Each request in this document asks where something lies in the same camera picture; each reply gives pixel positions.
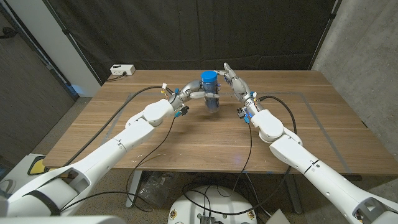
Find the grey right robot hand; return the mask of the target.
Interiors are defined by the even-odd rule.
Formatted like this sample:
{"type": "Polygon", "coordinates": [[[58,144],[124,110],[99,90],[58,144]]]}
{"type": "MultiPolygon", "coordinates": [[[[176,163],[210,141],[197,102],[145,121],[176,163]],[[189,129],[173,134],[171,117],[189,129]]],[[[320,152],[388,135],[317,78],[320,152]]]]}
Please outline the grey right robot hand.
{"type": "Polygon", "coordinates": [[[237,76],[228,63],[225,62],[223,66],[224,70],[217,70],[216,73],[221,75],[226,83],[230,85],[238,101],[245,106],[254,103],[254,98],[251,95],[248,84],[241,77],[237,76]]]}

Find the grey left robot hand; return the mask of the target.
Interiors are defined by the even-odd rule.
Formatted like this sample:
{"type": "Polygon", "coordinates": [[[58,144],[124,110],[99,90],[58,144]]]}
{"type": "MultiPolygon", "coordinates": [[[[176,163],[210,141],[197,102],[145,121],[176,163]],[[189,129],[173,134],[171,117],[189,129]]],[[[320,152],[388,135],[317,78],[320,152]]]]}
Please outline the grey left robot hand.
{"type": "Polygon", "coordinates": [[[169,103],[173,109],[177,110],[182,108],[187,101],[203,98],[207,110],[210,113],[215,113],[220,108],[218,90],[217,81],[203,82],[201,80],[194,80],[171,95],[169,103]]]}

